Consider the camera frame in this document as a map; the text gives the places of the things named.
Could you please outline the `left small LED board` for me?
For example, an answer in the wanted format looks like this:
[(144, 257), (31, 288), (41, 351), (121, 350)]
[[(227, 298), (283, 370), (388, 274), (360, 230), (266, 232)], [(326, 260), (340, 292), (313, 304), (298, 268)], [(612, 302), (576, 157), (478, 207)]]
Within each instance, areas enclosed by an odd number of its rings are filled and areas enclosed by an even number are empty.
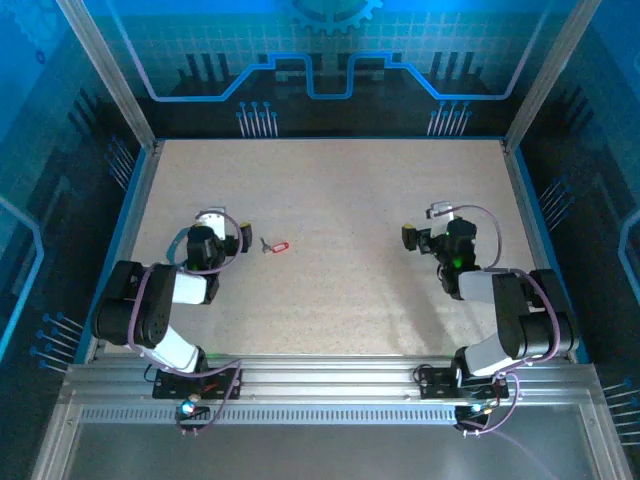
[(205, 420), (210, 415), (208, 406), (199, 406), (195, 401), (185, 400), (177, 408), (175, 419), (177, 422), (189, 420)]

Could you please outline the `small led board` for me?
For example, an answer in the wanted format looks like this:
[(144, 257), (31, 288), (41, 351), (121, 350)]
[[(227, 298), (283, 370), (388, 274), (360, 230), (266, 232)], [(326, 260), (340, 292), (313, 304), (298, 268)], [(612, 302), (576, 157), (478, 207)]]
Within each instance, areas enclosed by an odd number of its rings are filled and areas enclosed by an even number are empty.
[(210, 415), (208, 406), (199, 406), (195, 401), (185, 400), (177, 408), (175, 419), (177, 422), (189, 420), (205, 420)]
[(492, 409), (482, 404), (455, 407), (456, 427), (484, 429), (490, 420)]

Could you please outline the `right small LED board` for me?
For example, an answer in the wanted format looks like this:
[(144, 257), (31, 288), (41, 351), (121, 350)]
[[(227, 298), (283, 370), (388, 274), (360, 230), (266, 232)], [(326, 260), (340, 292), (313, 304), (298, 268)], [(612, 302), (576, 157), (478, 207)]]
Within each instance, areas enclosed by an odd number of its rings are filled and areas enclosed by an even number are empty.
[(492, 409), (482, 404), (455, 407), (456, 427), (484, 429), (490, 420)]

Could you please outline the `grey metal plate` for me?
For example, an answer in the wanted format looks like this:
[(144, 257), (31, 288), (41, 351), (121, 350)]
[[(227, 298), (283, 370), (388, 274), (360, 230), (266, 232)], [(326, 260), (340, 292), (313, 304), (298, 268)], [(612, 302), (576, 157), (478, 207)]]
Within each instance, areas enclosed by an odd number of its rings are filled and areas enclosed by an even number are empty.
[(576, 434), (465, 438), (452, 428), (83, 427), (65, 480), (597, 480)]

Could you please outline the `aluminium table side rail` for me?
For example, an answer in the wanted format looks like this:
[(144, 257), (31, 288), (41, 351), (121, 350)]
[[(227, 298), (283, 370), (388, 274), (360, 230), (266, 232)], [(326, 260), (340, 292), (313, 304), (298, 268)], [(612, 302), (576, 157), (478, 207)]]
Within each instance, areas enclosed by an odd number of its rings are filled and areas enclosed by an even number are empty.
[(164, 141), (158, 140), (150, 153), (142, 150), (136, 161), (76, 350), (75, 364), (85, 364), (94, 356), (97, 341), (91, 333), (92, 315), (115, 264), (131, 257), (163, 146)]
[(538, 203), (538, 194), (534, 188), (521, 149), (516, 147), (510, 153), (504, 152), (504, 156), (534, 265), (537, 268), (550, 268), (557, 274), (568, 301), (570, 311), (575, 313), (552, 245), (549, 230), (542, 214), (542, 209)]

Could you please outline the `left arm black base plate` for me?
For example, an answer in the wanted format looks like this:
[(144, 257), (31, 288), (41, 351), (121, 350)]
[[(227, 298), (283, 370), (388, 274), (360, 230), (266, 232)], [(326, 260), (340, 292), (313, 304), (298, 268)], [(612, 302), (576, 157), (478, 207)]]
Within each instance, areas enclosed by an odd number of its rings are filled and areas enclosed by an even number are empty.
[(231, 387), (229, 398), (237, 400), (240, 397), (243, 371), (240, 370), (237, 376), (235, 371), (235, 368), (227, 368), (216, 375), (198, 379), (158, 371), (152, 397), (163, 400), (184, 400), (191, 395), (198, 395), (204, 400), (222, 400)]

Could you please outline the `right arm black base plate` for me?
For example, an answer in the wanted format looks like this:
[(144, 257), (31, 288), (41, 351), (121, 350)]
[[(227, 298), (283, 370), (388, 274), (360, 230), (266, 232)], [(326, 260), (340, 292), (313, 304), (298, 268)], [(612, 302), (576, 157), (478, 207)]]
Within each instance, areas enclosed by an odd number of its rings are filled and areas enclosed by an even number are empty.
[(418, 365), (412, 372), (420, 398), (506, 400), (509, 389), (505, 380), (495, 381), (491, 377), (464, 377), (457, 367), (433, 367)]

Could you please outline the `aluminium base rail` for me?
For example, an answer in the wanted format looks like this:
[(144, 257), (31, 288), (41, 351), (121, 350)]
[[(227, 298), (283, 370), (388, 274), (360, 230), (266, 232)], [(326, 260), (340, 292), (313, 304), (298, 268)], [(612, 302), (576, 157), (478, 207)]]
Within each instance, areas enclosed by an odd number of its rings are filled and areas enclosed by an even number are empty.
[[(446, 357), (249, 355), (242, 404), (417, 404), (415, 368), (447, 368)], [(591, 365), (551, 361), (516, 372), (522, 406), (603, 404)], [(155, 370), (131, 354), (107, 354), (67, 370), (58, 400), (84, 405), (152, 403)]]

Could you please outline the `aluminium frame post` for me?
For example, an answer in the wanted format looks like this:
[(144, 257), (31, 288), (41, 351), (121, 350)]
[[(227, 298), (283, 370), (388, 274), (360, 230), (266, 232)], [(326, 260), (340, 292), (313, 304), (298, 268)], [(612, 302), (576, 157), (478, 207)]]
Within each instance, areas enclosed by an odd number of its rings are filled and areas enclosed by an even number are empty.
[(503, 147), (507, 155), (515, 152), (526, 135), (601, 2), (602, 0), (576, 1), (504, 137)]
[(139, 144), (153, 152), (156, 137), (83, 0), (55, 1)]

